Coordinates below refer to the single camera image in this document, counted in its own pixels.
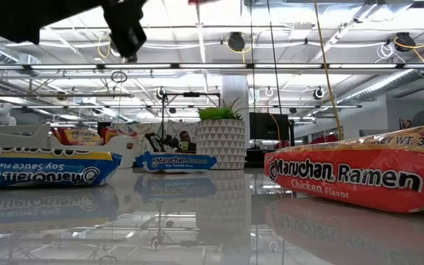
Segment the blue soy sauce noodle pack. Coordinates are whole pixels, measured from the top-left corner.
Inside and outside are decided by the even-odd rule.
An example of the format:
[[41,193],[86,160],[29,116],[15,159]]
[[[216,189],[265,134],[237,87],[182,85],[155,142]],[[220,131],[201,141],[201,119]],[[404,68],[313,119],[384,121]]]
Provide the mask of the blue soy sauce noodle pack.
[[145,152],[135,158],[135,163],[148,172],[200,173],[213,168],[217,159],[209,155]]
[[113,152],[0,147],[0,187],[102,186],[121,160]]

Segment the orange chicken flavor noodle pack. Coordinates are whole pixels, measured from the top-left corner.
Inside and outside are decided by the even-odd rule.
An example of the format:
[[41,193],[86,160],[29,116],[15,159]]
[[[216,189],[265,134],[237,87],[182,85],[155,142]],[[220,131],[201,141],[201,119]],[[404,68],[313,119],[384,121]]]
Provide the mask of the orange chicken flavor noodle pack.
[[270,152],[264,174],[292,191],[395,213],[424,211],[424,126]]

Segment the long ceiling light strip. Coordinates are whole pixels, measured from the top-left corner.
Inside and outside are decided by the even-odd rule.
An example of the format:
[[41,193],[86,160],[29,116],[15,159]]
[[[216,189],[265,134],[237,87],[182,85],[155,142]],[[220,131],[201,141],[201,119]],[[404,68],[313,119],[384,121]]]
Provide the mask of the long ceiling light strip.
[[0,71],[15,70],[136,70],[136,69],[199,69],[199,70],[242,70],[242,69],[361,69],[361,70],[396,70],[422,69],[424,63],[133,63],[133,64],[34,64],[34,65],[0,65]]
[[[207,107],[218,107],[212,105],[167,105],[165,107],[175,107],[175,108],[207,108]],[[323,108],[331,108],[331,106],[327,105],[256,105],[256,108],[296,108],[296,109],[323,109]],[[160,109],[163,108],[162,105],[29,105],[22,106],[21,108],[28,109],[92,109],[92,108],[121,108],[121,109]],[[337,105],[336,108],[362,108],[362,105]]]

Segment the light patterned backdrop cloth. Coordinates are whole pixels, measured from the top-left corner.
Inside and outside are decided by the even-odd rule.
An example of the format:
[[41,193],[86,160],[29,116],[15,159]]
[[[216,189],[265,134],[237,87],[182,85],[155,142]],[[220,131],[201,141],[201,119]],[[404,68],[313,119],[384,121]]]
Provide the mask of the light patterned backdrop cloth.
[[179,148],[182,131],[187,131],[197,144],[197,124],[179,121],[159,123],[113,124],[113,128],[124,132],[137,132],[134,149],[138,154],[145,152],[182,152]]

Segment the white building column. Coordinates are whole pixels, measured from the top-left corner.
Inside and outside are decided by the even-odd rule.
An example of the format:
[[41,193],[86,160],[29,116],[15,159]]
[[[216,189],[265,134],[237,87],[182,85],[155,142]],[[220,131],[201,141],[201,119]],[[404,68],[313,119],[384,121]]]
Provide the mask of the white building column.
[[221,77],[221,98],[226,105],[233,105],[243,121],[248,122],[249,88],[245,76],[224,75]]

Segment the person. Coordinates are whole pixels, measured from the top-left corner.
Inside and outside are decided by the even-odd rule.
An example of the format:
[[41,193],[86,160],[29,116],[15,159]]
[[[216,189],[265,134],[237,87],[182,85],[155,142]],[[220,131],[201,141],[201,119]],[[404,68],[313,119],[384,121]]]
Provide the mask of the person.
[[188,150],[187,151],[182,151],[182,152],[193,152],[195,153],[197,150],[197,145],[191,140],[190,135],[188,134],[187,131],[182,131],[180,134],[180,142],[181,141],[188,141],[189,145],[188,145]]

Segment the green plant in triangle-patterned pot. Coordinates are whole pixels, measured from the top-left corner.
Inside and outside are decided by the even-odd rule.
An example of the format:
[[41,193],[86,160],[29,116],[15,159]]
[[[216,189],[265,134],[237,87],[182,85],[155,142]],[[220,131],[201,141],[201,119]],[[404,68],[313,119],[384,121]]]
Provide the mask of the green plant in triangle-patterned pot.
[[198,110],[197,154],[215,157],[215,170],[242,170],[246,157],[245,121],[239,99]]

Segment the white humanoid figure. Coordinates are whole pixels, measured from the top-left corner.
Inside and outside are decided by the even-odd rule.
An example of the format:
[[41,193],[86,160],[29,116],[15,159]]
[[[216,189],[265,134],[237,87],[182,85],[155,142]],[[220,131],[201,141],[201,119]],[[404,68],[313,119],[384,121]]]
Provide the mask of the white humanoid figure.
[[0,103],[0,126],[16,126],[17,121],[10,115],[13,105],[10,103]]

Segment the white bin with cutaway side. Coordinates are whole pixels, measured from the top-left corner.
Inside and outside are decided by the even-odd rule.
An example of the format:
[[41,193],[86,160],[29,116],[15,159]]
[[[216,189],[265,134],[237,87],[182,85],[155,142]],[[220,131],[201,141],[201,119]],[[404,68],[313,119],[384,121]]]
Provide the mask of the white bin with cutaway side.
[[0,126],[0,147],[45,148],[50,125]]

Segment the black computer monitor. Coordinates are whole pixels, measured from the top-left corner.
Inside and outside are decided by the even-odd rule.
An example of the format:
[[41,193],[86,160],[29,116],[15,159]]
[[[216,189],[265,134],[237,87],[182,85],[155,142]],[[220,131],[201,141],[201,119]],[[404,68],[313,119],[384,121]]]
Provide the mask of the black computer monitor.
[[250,113],[250,139],[289,140],[289,117],[284,114]]

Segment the red background object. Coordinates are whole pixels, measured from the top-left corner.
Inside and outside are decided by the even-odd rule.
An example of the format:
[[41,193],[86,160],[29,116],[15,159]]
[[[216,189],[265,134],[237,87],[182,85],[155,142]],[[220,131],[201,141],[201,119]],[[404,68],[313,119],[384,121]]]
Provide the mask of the red background object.
[[318,138],[315,138],[310,145],[316,147],[324,147],[324,146],[334,146],[339,139],[335,134],[324,135]]

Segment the black background rig frame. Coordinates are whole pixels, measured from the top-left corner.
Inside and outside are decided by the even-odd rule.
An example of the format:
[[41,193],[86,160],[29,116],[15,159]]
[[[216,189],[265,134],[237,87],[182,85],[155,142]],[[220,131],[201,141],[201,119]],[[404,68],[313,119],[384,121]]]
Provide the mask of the black background rig frame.
[[163,95],[161,99],[161,105],[163,108],[159,109],[158,117],[156,122],[147,122],[147,123],[159,123],[165,121],[179,121],[185,123],[196,123],[200,121],[198,110],[202,108],[175,108],[175,107],[165,107],[167,105],[174,105],[173,101],[180,98],[193,99],[205,97],[206,99],[210,99],[212,96],[216,96],[217,100],[214,102],[215,106],[220,106],[220,93],[205,93],[205,92],[182,92],[182,93],[167,93]]

